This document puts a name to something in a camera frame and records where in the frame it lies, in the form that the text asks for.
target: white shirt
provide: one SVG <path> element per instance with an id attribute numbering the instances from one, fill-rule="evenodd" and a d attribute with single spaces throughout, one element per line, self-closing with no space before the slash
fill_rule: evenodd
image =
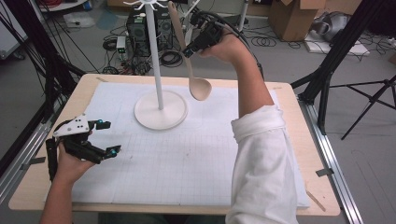
<path id="1" fill-rule="evenodd" d="M 238 154 L 226 223 L 297 223 L 292 147 L 276 105 L 233 120 Z"/>

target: tripod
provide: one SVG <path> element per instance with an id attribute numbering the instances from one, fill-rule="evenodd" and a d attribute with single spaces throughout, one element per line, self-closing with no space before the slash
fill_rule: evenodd
<path id="1" fill-rule="evenodd" d="M 346 84 L 346 85 L 338 85 L 338 86 L 330 86 L 330 88 L 338 88 L 338 87 L 348 87 L 350 89 L 352 89 L 353 91 L 367 97 L 369 99 L 369 105 L 367 106 L 366 109 L 364 109 L 364 111 L 361 113 L 361 115 L 358 117 L 358 119 L 355 121 L 355 123 L 353 123 L 353 125 L 349 128 L 349 130 L 346 132 L 346 134 L 344 134 L 344 136 L 341 138 L 341 140 L 344 140 L 347 135 L 352 131 L 353 128 L 355 128 L 355 126 L 359 123 L 359 121 L 363 118 L 363 116 L 369 111 L 369 109 L 375 104 L 375 103 L 380 103 L 381 105 L 385 105 L 387 107 L 390 107 L 394 110 L 396 110 L 396 90 L 395 90 L 395 80 L 396 80 L 396 75 L 391 78 L 390 80 L 385 79 L 382 81 L 374 81 L 374 82 L 362 82 L 362 83 L 354 83 L 354 84 Z M 378 83 L 382 83 L 384 84 L 384 86 L 379 89 L 379 91 L 377 91 L 373 96 L 357 90 L 356 88 L 354 88 L 354 86 L 362 86 L 362 85 L 371 85 L 371 84 L 378 84 Z M 392 93 L 393 93 L 393 102 L 394 105 L 390 105 L 387 104 L 381 100 L 379 100 L 379 97 L 381 97 L 381 95 L 388 89 L 391 88 L 392 89 Z"/>

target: human arm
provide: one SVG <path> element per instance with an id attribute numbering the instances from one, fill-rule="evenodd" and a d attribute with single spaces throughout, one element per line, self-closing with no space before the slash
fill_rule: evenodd
<path id="1" fill-rule="evenodd" d="M 49 194 L 40 218 L 40 224 L 72 223 L 72 188 L 74 183 L 94 163 L 81 161 L 64 150 L 59 144 L 58 170 L 49 189 Z"/>
<path id="2" fill-rule="evenodd" d="M 227 34 L 201 55 L 231 63 L 238 76 L 239 119 L 232 122 L 238 154 L 226 222 L 297 223 L 291 143 L 254 57 Z"/>

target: floor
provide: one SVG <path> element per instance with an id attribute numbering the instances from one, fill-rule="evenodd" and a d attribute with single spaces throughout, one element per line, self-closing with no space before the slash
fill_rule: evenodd
<path id="1" fill-rule="evenodd" d="M 79 10 L 80 8 L 75 8 L 64 13 Z M 110 30 L 123 25 L 126 14 L 111 11 L 103 5 L 94 6 L 94 9 L 88 13 L 94 18 L 95 25 L 91 28 L 71 29 L 69 34 L 87 58 L 100 68 L 105 64 L 106 54 L 102 47 L 103 37 L 109 35 Z M 249 18 L 246 35 L 257 35 L 248 30 L 266 25 L 265 18 Z M 254 31 L 273 36 L 269 28 Z M 72 63 L 82 70 L 93 70 L 66 35 L 61 34 L 61 37 Z M 291 83 L 314 72 L 325 57 L 324 54 L 308 53 L 303 43 L 297 46 L 299 48 L 295 48 L 295 44 L 291 46 L 272 37 L 260 41 L 270 46 L 276 43 L 273 47 L 252 46 L 253 52 L 262 62 L 266 81 Z M 361 60 L 355 56 L 347 56 L 335 71 L 332 85 L 390 79 L 396 74 L 395 65 L 388 62 L 388 58 L 395 50 L 385 52 L 375 50 L 379 45 L 370 44 L 367 38 L 362 40 L 362 43 L 370 50 L 370 55 L 362 57 Z M 118 60 L 113 59 L 111 64 L 119 63 Z M 192 63 L 196 76 L 236 79 L 233 69 L 228 64 L 199 57 L 192 57 Z M 185 69 L 184 65 L 177 68 L 162 67 L 161 74 L 165 77 L 184 77 Z M 19 61 L 8 58 L 0 61 L 0 114 L 3 122 L 3 128 L 0 129 L 1 157 L 44 101 L 40 82 L 33 71 L 28 59 Z M 359 89 L 374 94 L 381 87 L 381 84 L 374 84 L 363 85 Z M 295 93 L 303 90 L 304 86 L 295 89 Z M 381 100 L 393 104 L 391 91 L 387 90 Z M 351 134 L 345 140 L 340 139 L 367 103 L 367 98 L 348 88 L 330 89 L 326 132 L 363 222 L 396 223 L 395 111 L 375 104 Z M 38 221 L 40 212 L 9 210 L 7 207 L 9 197 L 0 205 L 1 223 Z M 347 223 L 343 214 L 338 217 L 298 217 L 298 220 L 306 224 Z M 75 223 L 97 223 L 97 215 L 75 213 Z"/>

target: wooden table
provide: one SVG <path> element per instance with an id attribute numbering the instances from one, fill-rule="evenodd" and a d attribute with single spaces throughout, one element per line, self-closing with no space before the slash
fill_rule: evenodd
<path id="1" fill-rule="evenodd" d="M 135 84 L 154 84 L 154 77 L 129 77 L 85 75 L 78 83 L 75 91 L 67 102 L 60 117 L 55 122 L 56 127 L 61 121 L 82 114 L 89 104 L 96 86 L 100 82 L 119 82 Z M 213 87 L 237 88 L 235 80 L 209 79 Z M 180 77 L 162 77 L 163 85 L 188 86 L 188 80 Z M 287 83 L 267 82 L 269 90 L 275 90 L 280 107 L 284 111 L 284 120 L 293 144 L 297 162 L 300 165 L 307 194 L 311 201 L 308 209 L 297 211 L 302 216 L 337 216 L 340 213 L 338 202 L 334 196 L 328 177 L 318 177 L 317 170 L 323 169 L 317 148 L 308 130 L 303 113 L 298 105 L 291 86 Z M 36 155 L 46 157 L 45 147 L 40 148 Z M 14 210 L 42 210 L 44 198 L 50 188 L 47 161 L 31 165 L 21 181 L 9 207 Z M 74 203 L 75 211 L 96 212 L 145 212 L 163 214 L 226 214 L 228 206 L 177 206 L 177 205 L 142 205 L 114 203 Z"/>

